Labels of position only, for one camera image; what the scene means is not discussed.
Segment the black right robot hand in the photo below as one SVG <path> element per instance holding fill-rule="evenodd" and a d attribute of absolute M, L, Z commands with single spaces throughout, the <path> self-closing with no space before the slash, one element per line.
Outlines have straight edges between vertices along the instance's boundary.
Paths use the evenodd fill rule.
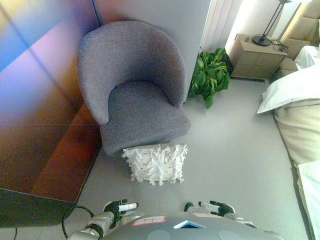
<path fill-rule="evenodd" d="M 208 210 L 212 215 L 217 215 L 220 217 L 237 216 L 235 209 L 227 203 L 222 203 L 214 200 L 210 200 L 209 203 L 199 201 L 198 206 Z"/>

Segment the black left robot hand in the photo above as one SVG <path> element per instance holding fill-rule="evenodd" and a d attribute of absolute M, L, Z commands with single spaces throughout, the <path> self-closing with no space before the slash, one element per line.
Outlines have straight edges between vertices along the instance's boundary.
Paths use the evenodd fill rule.
<path fill-rule="evenodd" d="M 133 210 L 139 207 L 138 202 L 128 203 L 127 199 L 121 199 L 116 201 L 108 202 L 104 208 L 103 212 L 112 212 L 115 217 L 126 213 L 129 210 Z"/>

